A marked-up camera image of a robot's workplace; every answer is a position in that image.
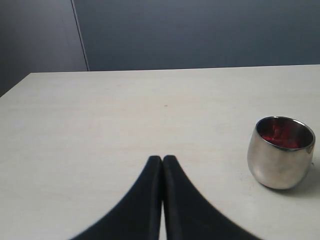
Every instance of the table surface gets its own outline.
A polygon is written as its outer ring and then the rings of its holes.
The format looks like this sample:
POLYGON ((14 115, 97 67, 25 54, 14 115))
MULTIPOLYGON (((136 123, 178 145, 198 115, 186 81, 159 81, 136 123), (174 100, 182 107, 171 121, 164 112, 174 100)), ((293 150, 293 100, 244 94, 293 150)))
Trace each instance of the table surface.
MULTIPOLYGON (((255 123, 320 133, 320 65, 32 73, 0 98, 0 239, 69 239, 124 196, 150 155, 176 155, 197 189, 263 239, 319 239, 320 147, 297 188, 247 166, 255 123)), ((160 239, 166 239, 161 225, 160 239)))

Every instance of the cup rim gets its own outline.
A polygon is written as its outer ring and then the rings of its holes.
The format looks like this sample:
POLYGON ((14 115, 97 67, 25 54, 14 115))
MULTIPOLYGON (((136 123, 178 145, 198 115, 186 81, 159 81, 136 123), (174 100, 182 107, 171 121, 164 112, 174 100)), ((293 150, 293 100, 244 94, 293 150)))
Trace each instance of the cup rim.
POLYGON ((305 123, 303 123, 303 122, 301 122, 301 121, 299 121, 299 120, 296 120, 296 119, 294 119, 294 118, 287 117, 287 116, 267 116, 267 117, 264 117, 264 118, 260 119, 260 120, 256 123, 256 125, 255 125, 255 127, 254 127, 254 130, 256 131, 256 133, 258 134, 258 136, 259 136, 263 141, 265 141, 266 143, 268 143, 268 144, 270 144, 270 145, 272 145, 272 146, 274 146, 274 147, 276 147, 276 148, 278 148, 278 149, 283 149, 283 150, 287 150, 287 151, 297 151, 297 150, 302 150, 302 149, 308 149, 308 148, 314 146, 314 145, 315 145, 315 142, 316 142, 316 135, 315 135, 314 131, 313 131, 308 125, 306 125, 305 123), (274 143, 271 143, 271 142, 265 140, 265 139, 259 134, 259 132, 258 132, 258 125, 259 125, 262 121, 265 121, 265 120, 268 120, 268 119, 287 119, 287 120, 290 120, 290 121, 294 121, 294 122, 296 122, 296 123, 299 124, 299 125, 304 126, 304 127, 311 133, 311 135, 312 135, 312 141, 311 141, 311 143, 309 143, 307 146, 304 146, 304 147, 290 148, 290 147, 279 146, 279 145, 276 145, 276 144, 274 144, 274 143))

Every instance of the metal cup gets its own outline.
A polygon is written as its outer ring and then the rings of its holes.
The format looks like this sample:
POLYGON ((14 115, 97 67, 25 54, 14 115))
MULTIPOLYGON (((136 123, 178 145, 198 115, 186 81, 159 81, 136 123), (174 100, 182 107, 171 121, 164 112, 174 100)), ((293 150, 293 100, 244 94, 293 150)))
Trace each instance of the metal cup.
POLYGON ((290 189, 307 175, 316 136, 307 125, 283 116, 261 119, 254 128, 247 162, 254 178, 273 189, 290 189))

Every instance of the white table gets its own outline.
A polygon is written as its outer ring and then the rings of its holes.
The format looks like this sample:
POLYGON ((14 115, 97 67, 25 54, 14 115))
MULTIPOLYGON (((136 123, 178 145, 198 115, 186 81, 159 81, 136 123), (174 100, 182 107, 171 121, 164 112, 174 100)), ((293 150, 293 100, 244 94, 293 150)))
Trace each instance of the white table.
POLYGON ((283 193, 258 184, 246 157, 266 116, 320 133, 319 78, 320 65, 30 74, 0 98, 0 239, 73 237, 150 155, 167 154, 246 230, 319 239, 320 147, 305 181, 283 193))

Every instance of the blue-gray wall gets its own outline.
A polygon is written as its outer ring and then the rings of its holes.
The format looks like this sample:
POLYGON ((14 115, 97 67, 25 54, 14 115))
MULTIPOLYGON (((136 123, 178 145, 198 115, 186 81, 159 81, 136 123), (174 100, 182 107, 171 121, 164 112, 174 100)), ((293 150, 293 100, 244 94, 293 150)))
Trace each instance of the blue-gray wall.
POLYGON ((0 96, 29 73, 86 70, 71 0, 0 0, 0 96))
POLYGON ((92 71, 320 64, 319 0, 74 0, 92 71))

